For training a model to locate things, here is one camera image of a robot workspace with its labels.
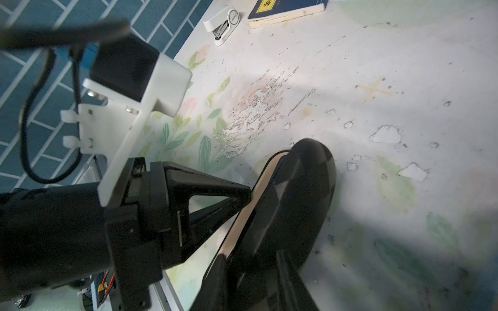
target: yellow label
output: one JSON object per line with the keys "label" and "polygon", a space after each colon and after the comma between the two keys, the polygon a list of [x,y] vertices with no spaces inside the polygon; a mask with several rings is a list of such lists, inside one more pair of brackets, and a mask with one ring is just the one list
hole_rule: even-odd
{"label": "yellow label", "polygon": [[275,5],[276,1],[277,0],[263,0],[259,5],[259,8],[257,9],[256,13],[270,11]]}

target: blue book cover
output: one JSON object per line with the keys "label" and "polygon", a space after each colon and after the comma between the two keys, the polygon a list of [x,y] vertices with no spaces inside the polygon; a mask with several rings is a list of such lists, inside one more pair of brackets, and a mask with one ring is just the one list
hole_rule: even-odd
{"label": "blue book cover", "polygon": [[316,6],[320,6],[321,10],[324,10],[326,4],[327,0],[258,0],[248,19],[264,19],[276,14],[285,16],[285,13],[290,11]]}

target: blue tile wall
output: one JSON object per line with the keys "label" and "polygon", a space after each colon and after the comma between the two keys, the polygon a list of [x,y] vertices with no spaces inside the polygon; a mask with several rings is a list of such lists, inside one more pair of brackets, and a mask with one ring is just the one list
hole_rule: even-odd
{"label": "blue tile wall", "polygon": [[[57,27],[86,24],[101,18],[125,18],[132,22],[135,34],[162,53],[173,58],[197,25],[212,0],[1,0],[0,25]],[[88,49],[85,58],[95,54]],[[45,87],[33,105],[38,108],[34,122],[28,126],[29,158],[35,172],[50,178],[65,171],[74,161],[76,151],[62,146],[62,137],[77,135],[75,124],[60,121],[59,111],[74,103],[71,69],[64,49]],[[9,51],[0,54],[0,193],[13,188],[35,189],[40,185],[23,172],[19,160],[19,112],[41,72],[43,51]],[[80,70],[80,84],[88,77],[88,64]],[[82,102],[104,104],[88,95]],[[79,176],[91,158],[83,155],[78,168],[59,185],[69,185]]]}

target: red wire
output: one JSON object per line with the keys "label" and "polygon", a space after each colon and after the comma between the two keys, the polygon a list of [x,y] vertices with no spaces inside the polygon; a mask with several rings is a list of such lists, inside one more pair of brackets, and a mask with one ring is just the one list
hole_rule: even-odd
{"label": "red wire", "polygon": [[116,274],[114,273],[113,274],[113,278],[111,279],[111,282],[109,282],[109,286],[107,286],[107,289],[106,289],[106,293],[104,295],[104,299],[107,297],[107,294],[109,293],[109,291],[111,290],[111,287],[113,286],[113,283],[114,283],[114,277],[116,276]]}
{"label": "red wire", "polygon": [[104,283],[106,282],[107,274],[109,274],[109,270],[107,270],[106,275],[104,275],[104,279],[102,280],[102,285],[104,285]]}

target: floral tablecloth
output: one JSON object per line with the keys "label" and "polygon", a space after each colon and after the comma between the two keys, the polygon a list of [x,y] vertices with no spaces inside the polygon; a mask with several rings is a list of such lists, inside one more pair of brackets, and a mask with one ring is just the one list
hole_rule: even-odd
{"label": "floral tablecloth", "polygon": [[[321,310],[491,310],[498,3],[330,1],[258,29],[254,1],[228,3],[240,25],[221,47],[194,29],[183,106],[150,116],[136,155],[252,186],[268,156],[317,139],[338,171],[301,272]],[[167,271],[185,309],[227,228]]]}

